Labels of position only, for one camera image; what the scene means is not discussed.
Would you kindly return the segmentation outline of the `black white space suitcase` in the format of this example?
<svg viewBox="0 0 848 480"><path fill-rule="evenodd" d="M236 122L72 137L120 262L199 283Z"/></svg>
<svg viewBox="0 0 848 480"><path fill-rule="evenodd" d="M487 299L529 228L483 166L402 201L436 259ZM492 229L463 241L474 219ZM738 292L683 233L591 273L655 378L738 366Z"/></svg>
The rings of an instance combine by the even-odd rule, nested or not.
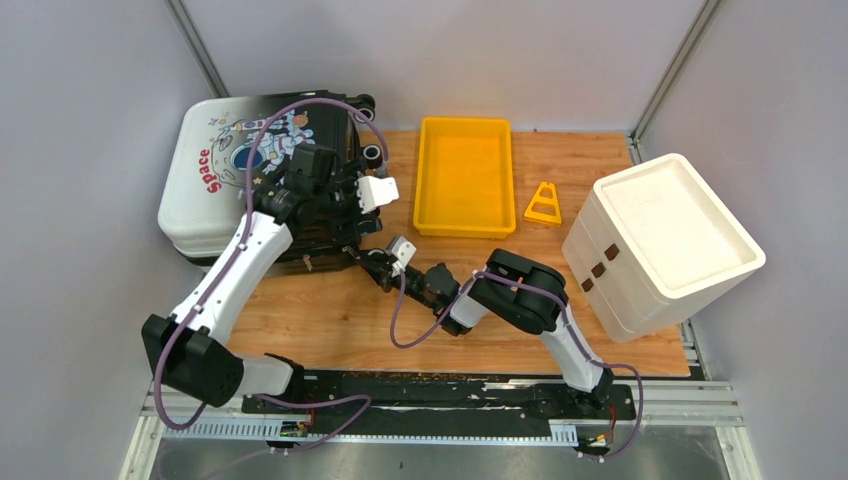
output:
<svg viewBox="0 0 848 480"><path fill-rule="evenodd" d="M207 271L236 233L245 211L245 171L252 179L288 164L301 143L333 148L336 171L361 160L382 165L382 149L363 145L358 125L374 120L369 94L328 90L205 100L190 107L179 132L158 224L188 262Z"/></svg>

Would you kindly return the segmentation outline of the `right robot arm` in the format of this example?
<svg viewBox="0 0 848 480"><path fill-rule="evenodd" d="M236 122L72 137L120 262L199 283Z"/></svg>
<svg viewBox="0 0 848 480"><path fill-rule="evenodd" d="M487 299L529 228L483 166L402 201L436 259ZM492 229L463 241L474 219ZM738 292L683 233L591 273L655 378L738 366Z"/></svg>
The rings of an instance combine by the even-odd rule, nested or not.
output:
<svg viewBox="0 0 848 480"><path fill-rule="evenodd" d="M346 251L383 291L397 290L401 299L410 298L435 316L423 334L402 343L396 335L399 314L394 312L389 338L396 348L413 348L438 328L452 336L466 335L484 317L494 315L542 341L571 390L577 413L592 418L609 407L612 369L592 352L578 331L565 278L553 268L495 249L482 269L460 283L443 262L425 271L411 266L414 247L405 240L384 249L349 247Z"/></svg>

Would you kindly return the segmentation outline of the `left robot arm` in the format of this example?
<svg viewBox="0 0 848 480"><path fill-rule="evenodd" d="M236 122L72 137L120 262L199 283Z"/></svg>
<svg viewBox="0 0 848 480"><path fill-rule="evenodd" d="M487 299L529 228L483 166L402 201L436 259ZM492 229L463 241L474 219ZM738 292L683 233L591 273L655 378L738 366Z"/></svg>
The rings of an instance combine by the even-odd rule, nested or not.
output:
<svg viewBox="0 0 848 480"><path fill-rule="evenodd" d="M261 279L304 231L319 220L358 223L398 199L387 168L368 175L366 166L363 159L343 163L334 150L306 144L252 178L247 211L214 265L168 316L151 315L142 327L159 409L164 386L213 407L254 394L266 394L283 413L304 405L299 365L269 354L239 356L227 343Z"/></svg>

